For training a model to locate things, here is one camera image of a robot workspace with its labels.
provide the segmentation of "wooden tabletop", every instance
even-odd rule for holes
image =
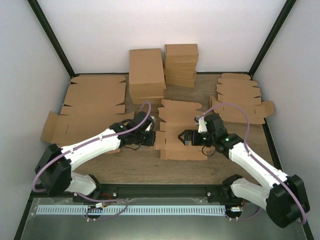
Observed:
[[[170,100],[198,102],[202,111],[209,108],[210,96],[216,96],[216,84],[219,74],[198,74],[194,88],[167,86],[165,98]],[[126,113],[138,112],[140,105],[132,104],[129,84],[126,86]],[[157,118],[155,130],[159,130],[158,108],[161,104],[153,104],[151,115]],[[244,138],[247,129],[243,123],[224,123],[229,133]],[[248,144],[258,155],[272,164],[267,140],[262,125],[250,125]],[[220,153],[203,161],[162,160],[160,151],[141,146],[137,151],[121,148],[114,154],[102,154],[76,169],[80,174],[92,174],[100,183],[106,184],[221,184],[234,175],[242,175],[249,181],[253,178],[240,166]]]

